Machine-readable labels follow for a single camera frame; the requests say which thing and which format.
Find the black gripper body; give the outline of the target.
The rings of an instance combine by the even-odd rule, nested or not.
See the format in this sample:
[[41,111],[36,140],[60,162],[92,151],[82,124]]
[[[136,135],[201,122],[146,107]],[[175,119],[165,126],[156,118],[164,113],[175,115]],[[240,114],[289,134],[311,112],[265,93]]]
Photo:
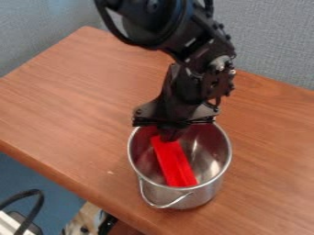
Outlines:
[[201,78],[173,63],[168,67],[159,95],[133,109],[132,126],[185,129],[189,125],[212,123],[217,108],[207,100],[208,97],[201,94]]

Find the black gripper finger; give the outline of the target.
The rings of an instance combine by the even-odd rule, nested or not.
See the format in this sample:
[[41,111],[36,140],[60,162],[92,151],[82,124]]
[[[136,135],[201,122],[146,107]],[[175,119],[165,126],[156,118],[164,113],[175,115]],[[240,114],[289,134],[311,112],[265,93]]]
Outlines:
[[185,126],[180,129],[175,129],[172,131],[171,141],[179,140],[181,138],[181,136],[187,133],[188,130],[189,130],[189,126]]
[[163,142],[173,141],[175,129],[171,127],[161,127],[157,129],[157,134]]

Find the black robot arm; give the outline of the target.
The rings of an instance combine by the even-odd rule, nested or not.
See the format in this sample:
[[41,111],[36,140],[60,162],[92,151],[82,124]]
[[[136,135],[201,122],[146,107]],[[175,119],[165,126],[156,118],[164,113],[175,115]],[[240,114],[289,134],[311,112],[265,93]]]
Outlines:
[[134,127],[156,127],[175,141],[188,127],[211,123],[233,90],[235,48],[213,19],[213,0],[93,0],[113,36],[129,46],[167,53],[157,97],[133,110]]

